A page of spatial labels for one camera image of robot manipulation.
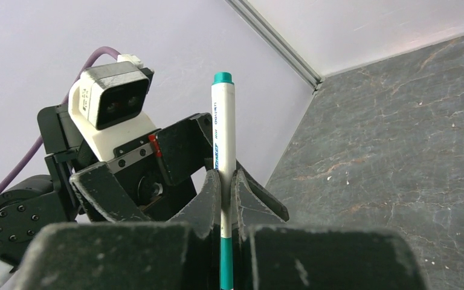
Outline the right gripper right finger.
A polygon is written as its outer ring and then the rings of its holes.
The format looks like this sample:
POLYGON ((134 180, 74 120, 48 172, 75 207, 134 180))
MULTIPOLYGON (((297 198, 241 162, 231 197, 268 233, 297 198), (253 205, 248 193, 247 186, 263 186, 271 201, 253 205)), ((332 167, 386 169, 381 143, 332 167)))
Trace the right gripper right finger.
POLYGON ((245 170, 232 186, 236 289, 426 289, 398 233, 288 223, 288 209, 245 170))

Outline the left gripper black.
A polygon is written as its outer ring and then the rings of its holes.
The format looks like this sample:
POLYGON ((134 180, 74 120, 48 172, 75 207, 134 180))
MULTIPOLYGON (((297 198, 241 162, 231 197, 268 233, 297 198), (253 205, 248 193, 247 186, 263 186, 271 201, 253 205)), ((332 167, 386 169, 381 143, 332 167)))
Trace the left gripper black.
POLYGON ((65 105, 42 109, 37 121, 53 192, 55 221, 86 214, 91 222, 167 221, 197 195, 192 174, 212 168, 211 115, 193 114, 114 150, 98 162, 65 105))

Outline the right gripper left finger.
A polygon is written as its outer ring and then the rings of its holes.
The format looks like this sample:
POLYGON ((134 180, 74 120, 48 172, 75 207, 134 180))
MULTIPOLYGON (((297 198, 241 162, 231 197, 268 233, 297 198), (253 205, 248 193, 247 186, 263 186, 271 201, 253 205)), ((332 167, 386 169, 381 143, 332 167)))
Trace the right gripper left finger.
POLYGON ((218 289, 220 182, 167 222, 59 223, 28 247, 15 289, 218 289))

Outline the teal capped white pen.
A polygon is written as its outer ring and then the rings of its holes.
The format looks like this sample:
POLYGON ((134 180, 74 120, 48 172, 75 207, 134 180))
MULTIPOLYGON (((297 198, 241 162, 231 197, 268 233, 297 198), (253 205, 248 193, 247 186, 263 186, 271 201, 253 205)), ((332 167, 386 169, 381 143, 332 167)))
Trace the teal capped white pen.
POLYGON ((221 183, 219 283, 233 289, 231 185, 236 171, 236 96, 231 73, 217 72, 211 86, 213 167, 221 183))

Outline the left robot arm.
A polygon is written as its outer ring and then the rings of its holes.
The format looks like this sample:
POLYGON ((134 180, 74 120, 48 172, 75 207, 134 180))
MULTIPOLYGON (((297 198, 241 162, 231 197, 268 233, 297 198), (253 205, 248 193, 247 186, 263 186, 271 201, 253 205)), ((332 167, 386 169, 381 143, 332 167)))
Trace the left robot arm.
POLYGON ((211 115, 138 137, 99 161, 66 105, 37 116, 48 174, 0 194, 0 265, 16 289, 207 289, 219 183, 192 174, 211 163, 211 115))

